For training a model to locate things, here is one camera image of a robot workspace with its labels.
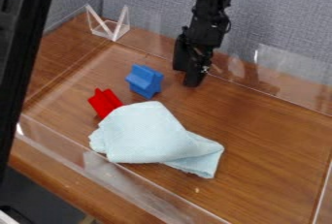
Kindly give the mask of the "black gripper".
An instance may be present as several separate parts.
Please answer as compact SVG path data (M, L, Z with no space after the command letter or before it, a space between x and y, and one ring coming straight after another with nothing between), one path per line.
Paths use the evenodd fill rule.
M192 13L189 26L182 28L176 42L173 69L186 72L184 85L197 87L209 72L215 49L221 46L231 30L231 20L224 11L193 9Z

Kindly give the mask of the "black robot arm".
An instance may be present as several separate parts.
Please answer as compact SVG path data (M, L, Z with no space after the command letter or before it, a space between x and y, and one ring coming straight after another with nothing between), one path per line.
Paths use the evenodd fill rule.
M231 31L225 12L229 6L231 0L196 0L190 24L182 27L173 57L173 69L186 73L184 85L188 87L201 84L211 69L215 49Z

